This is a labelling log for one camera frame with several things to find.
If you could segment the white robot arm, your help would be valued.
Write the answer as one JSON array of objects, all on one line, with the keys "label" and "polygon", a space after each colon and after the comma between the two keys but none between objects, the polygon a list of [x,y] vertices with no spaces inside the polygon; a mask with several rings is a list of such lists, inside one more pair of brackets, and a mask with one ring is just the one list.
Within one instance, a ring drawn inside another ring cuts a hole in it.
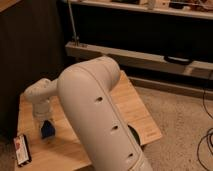
[{"label": "white robot arm", "polygon": [[110,95],[120,76],[118,63],[101,56],[40,79],[24,95],[39,122],[51,118],[49,99],[58,97],[95,171],[153,171]]}]

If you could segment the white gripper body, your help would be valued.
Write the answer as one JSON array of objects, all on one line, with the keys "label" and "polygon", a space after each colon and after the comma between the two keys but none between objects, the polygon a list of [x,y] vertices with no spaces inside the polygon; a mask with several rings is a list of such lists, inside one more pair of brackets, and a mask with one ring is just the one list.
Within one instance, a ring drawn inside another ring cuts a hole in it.
[{"label": "white gripper body", "polygon": [[33,105],[33,116],[38,122],[52,120],[53,113],[49,100],[41,101]]}]

